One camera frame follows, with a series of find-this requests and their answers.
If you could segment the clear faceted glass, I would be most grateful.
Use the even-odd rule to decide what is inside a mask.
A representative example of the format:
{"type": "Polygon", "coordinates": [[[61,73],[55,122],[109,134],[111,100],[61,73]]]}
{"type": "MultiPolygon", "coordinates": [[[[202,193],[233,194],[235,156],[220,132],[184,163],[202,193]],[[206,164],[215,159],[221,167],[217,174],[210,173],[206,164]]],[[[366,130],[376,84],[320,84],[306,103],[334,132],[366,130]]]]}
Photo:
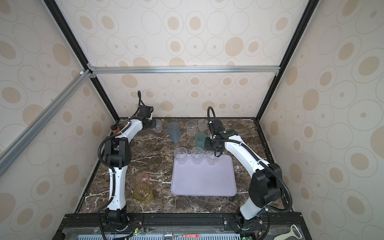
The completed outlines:
{"type": "Polygon", "coordinates": [[[161,133],[162,130],[163,130],[163,123],[161,120],[158,120],[158,119],[154,119],[155,121],[155,127],[153,128],[153,131],[155,133],[161,133]]]}
{"type": "Polygon", "coordinates": [[[177,148],[174,151],[175,161],[180,165],[183,165],[187,162],[187,155],[188,150],[185,148],[177,148]]]}
{"type": "Polygon", "coordinates": [[[215,155],[215,151],[207,151],[206,156],[206,161],[209,165],[213,166],[218,162],[218,157],[215,155]]]}
{"type": "Polygon", "coordinates": [[[203,162],[205,151],[202,148],[193,148],[191,150],[192,161],[195,165],[199,165],[203,162]]]}

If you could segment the lavender plastic tray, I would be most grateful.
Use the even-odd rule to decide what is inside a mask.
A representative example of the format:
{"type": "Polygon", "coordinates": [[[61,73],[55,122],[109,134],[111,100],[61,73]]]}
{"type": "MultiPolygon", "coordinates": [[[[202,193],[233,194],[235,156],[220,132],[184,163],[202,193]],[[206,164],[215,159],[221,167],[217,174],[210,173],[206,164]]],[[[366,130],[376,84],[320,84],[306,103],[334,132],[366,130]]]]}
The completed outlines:
{"type": "Polygon", "coordinates": [[[186,162],[174,161],[171,193],[176,196],[233,197],[237,194],[233,160],[222,155],[214,165],[204,157],[199,165],[193,163],[191,155],[186,162]]]}

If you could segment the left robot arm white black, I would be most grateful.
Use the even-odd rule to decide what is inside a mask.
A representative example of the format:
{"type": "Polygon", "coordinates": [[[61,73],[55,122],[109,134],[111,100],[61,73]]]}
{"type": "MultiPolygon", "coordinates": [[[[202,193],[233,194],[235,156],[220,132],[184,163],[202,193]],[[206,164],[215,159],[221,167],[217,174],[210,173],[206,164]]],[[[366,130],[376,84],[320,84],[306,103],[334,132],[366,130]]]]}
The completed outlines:
{"type": "Polygon", "coordinates": [[[104,216],[109,224],[120,228],[128,224],[125,181],[128,165],[132,160],[130,142],[139,131],[154,129],[156,124],[156,120],[151,117],[135,117],[121,130],[114,126],[115,134],[103,140],[99,147],[99,160],[108,167],[110,176],[109,200],[102,207],[106,209],[104,216]]]}

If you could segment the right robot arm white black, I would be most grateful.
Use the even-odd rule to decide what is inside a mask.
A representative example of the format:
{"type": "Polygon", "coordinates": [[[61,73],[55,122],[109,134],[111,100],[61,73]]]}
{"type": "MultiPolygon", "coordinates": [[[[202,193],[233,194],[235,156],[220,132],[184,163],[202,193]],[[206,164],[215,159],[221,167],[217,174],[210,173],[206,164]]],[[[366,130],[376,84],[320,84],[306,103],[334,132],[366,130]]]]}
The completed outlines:
{"type": "Polygon", "coordinates": [[[240,136],[233,135],[228,139],[220,139],[218,136],[206,138],[205,148],[215,154],[221,154],[227,150],[248,171],[251,177],[249,198],[240,207],[244,220],[259,217],[268,204],[276,201],[285,193],[280,167],[263,160],[240,136]]]}

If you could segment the teal dimpled plastic tumbler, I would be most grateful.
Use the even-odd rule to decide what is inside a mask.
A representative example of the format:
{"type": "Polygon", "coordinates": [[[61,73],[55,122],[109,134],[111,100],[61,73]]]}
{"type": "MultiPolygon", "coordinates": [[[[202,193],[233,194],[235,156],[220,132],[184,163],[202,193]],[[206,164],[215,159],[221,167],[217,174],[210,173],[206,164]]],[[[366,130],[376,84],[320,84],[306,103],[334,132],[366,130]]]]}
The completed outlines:
{"type": "Polygon", "coordinates": [[[207,135],[203,132],[197,133],[195,135],[195,144],[197,148],[205,149],[205,140],[207,135]]]}

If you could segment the frosted dimpled small cup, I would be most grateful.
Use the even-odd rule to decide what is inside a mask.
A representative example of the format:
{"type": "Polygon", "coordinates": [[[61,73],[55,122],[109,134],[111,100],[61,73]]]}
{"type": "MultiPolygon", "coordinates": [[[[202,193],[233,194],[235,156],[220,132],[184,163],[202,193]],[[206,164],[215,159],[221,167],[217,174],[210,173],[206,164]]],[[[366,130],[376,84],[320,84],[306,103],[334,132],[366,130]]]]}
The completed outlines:
{"type": "Polygon", "coordinates": [[[208,120],[207,119],[199,119],[198,120],[198,129],[200,132],[205,132],[208,127],[208,120]]]}

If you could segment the clear ribbed small glass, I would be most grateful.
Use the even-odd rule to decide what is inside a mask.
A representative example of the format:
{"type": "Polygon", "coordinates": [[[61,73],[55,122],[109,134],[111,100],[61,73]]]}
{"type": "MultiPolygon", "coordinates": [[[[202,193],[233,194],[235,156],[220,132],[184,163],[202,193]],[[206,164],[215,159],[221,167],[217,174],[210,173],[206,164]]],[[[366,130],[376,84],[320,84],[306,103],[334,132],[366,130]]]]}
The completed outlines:
{"type": "Polygon", "coordinates": [[[194,136],[197,133],[197,123],[195,121],[186,122],[186,132],[189,136],[194,136]]]}

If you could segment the tall blue plastic tumbler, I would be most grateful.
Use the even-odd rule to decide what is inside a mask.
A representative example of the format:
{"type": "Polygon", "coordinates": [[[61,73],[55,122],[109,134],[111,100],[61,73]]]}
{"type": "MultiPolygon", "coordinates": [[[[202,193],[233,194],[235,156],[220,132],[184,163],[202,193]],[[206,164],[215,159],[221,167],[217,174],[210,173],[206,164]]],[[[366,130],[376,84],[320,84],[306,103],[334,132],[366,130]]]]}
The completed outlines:
{"type": "Polygon", "coordinates": [[[181,139],[180,125],[177,122],[171,122],[167,126],[169,137],[173,143],[177,143],[181,139]]]}

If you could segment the small amber bottle black cap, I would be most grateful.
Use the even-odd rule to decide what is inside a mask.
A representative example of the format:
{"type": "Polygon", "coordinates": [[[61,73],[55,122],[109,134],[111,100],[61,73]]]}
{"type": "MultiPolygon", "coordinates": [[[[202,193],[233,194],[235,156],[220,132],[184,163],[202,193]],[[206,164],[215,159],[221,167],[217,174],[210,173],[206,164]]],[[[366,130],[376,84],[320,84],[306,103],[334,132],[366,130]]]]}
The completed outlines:
{"type": "Polygon", "coordinates": [[[112,131],[114,136],[121,135],[121,130],[120,130],[120,128],[117,125],[112,125],[111,126],[111,131],[112,131]]]}

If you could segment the yellow glass mug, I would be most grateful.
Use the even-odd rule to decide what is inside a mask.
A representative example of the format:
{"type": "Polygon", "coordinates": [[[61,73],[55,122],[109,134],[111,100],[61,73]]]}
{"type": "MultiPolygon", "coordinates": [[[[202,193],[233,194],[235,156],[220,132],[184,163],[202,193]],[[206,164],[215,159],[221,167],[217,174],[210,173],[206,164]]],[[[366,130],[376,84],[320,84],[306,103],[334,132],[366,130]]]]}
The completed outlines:
{"type": "Polygon", "coordinates": [[[133,196],[137,201],[147,205],[152,203],[154,200],[152,189],[147,183],[137,184],[134,187],[133,196]]]}

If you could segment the white peeler tool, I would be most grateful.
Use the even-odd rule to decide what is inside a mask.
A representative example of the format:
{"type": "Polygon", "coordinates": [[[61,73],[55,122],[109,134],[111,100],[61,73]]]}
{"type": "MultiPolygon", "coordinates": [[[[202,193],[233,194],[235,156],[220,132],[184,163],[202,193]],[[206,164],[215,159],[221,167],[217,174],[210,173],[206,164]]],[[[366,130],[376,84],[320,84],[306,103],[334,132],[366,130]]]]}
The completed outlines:
{"type": "Polygon", "coordinates": [[[274,240],[287,240],[291,237],[297,240],[301,240],[304,237],[301,230],[295,224],[290,226],[290,230],[287,233],[274,237],[274,240]]]}

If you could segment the aluminium frame bar horizontal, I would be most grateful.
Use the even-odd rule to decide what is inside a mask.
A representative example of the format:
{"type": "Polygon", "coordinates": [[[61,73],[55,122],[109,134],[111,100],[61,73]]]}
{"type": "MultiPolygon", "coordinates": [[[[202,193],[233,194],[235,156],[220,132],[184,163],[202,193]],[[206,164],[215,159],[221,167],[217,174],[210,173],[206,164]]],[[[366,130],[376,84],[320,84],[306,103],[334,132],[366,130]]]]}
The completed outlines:
{"type": "Polygon", "coordinates": [[[94,74],[278,73],[279,66],[94,67],[94,74]]]}

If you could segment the aluminium frame bar left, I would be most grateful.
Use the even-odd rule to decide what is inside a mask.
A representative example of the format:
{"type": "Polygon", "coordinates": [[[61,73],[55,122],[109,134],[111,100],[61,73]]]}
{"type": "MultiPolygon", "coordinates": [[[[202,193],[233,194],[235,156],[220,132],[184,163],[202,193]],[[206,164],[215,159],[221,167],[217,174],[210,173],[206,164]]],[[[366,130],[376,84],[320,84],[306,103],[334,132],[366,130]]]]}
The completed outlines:
{"type": "Polygon", "coordinates": [[[48,122],[60,111],[75,91],[89,79],[90,70],[83,70],[1,154],[1,175],[20,156],[48,122]]]}

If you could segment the red handled screwdriver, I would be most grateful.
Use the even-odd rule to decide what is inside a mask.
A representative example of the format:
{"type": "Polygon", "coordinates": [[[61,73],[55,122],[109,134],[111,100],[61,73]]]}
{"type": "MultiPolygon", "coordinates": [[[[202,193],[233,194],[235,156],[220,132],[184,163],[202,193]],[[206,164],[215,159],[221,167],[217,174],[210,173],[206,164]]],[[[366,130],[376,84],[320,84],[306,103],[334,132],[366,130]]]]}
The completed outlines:
{"type": "Polygon", "coordinates": [[[190,235],[175,235],[173,233],[166,233],[163,235],[164,240],[175,240],[176,238],[185,238],[185,239],[199,239],[200,234],[190,234],[190,235]]]}

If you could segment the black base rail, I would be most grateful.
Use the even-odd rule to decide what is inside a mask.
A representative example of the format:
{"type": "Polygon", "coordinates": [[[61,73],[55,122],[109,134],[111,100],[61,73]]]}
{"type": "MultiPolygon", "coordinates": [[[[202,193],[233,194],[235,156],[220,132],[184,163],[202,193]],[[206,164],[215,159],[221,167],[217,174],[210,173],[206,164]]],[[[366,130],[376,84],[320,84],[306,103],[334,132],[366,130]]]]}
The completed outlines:
{"type": "Polygon", "coordinates": [[[55,240],[163,240],[163,235],[200,234],[199,239],[175,240],[273,240],[295,224],[302,240],[312,237],[301,213],[264,213],[252,220],[227,214],[128,214],[128,224],[117,230],[97,214],[65,215],[55,240]]]}

